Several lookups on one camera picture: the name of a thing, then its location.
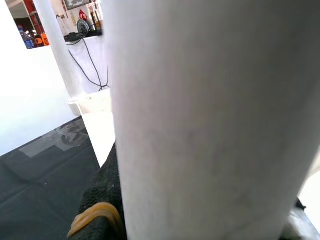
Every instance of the framed picture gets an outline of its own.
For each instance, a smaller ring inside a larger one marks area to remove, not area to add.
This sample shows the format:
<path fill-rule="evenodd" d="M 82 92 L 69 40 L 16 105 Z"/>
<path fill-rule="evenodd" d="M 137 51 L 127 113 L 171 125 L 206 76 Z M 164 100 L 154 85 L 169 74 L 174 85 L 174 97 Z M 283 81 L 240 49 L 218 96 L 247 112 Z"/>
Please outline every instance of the framed picture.
<path fill-rule="evenodd" d="M 64 0 L 65 6 L 68 10 L 81 7 L 90 3 L 90 0 Z"/>

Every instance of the dark floor mat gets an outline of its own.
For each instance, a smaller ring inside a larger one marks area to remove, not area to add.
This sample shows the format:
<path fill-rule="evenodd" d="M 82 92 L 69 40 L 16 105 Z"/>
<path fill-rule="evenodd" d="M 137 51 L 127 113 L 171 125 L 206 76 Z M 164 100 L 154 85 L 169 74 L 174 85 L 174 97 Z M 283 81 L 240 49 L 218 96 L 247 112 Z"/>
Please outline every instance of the dark floor mat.
<path fill-rule="evenodd" d="M 66 239 L 99 164 L 82 118 L 0 157 L 0 239 Z"/>

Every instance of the black mat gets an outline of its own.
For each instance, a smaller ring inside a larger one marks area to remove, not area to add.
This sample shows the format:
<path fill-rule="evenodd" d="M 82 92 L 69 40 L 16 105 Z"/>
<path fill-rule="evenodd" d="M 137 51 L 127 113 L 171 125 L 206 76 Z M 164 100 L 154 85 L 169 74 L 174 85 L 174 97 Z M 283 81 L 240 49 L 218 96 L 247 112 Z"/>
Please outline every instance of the black mat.
<path fill-rule="evenodd" d="M 66 239 L 99 164 L 81 118 L 0 157 L 0 239 Z"/>
<path fill-rule="evenodd" d="M 106 162 L 85 191 L 78 213 L 81 214 L 93 205 L 103 202 L 112 204 L 118 210 L 125 227 L 126 223 L 122 203 L 116 144 L 113 145 Z M 72 235 L 69 239 L 119 240 L 120 238 L 107 218 L 100 216 Z"/>

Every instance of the white column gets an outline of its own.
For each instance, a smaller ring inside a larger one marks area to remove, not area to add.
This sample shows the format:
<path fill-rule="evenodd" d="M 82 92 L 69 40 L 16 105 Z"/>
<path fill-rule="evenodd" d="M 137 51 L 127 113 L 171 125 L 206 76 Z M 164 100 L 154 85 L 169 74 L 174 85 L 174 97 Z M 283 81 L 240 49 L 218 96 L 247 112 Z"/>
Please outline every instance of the white column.
<path fill-rule="evenodd" d="M 130 240 L 276 240 L 320 145 L 319 1 L 109 0 Z"/>
<path fill-rule="evenodd" d="M 76 69 L 73 59 L 68 52 L 64 36 L 56 19 L 50 0 L 34 0 L 45 34 L 49 40 L 54 57 L 59 66 L 65 87 L 71 99 L 84 96 L 82 76 Z"/>

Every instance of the white wall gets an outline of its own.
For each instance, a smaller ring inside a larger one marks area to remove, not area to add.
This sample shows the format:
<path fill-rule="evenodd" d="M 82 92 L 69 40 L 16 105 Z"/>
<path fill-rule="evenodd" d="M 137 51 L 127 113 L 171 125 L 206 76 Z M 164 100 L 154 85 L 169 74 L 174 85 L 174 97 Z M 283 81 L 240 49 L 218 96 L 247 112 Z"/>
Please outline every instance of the white wall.
<path fill-rule="evenodd" d="M 63 36 L 68 35 L 69 33 L 72 33 L 72 32 L 77 33 L 78 29 L 77 29 L 77 26 L 75 26 L 73 24 L 73 21 L 71 18 L 71 13 L 73 13 L 76 22 L 78 22 L 78 16 L 79 16 L 80 9 L 82 9 L 82 11 L 84 11 L 85 14 L 87 14 L 87 11 L 86 11 L 87 7 L 81 6 L 81 7 L 74 8 L 70 11 L 67 10 L 67 14 L 68 14 L 68 18 L 67 18 L 66 13 L 64 11 L 64 8 L 62 7 L 60 0 L 51 0 L 51 4 L 52 4 L 53 11 L 56 15 L 60 15 L 60 16 L 64 15 L 65 16 L 65 19 L 60 19 L 60 18 L 57 19 Z"/>
<path fill-rule="evenodd" d="M 0 38 L 0 156 L 75 118 L 50 46 L 27 50 L 4 1 Z"/>

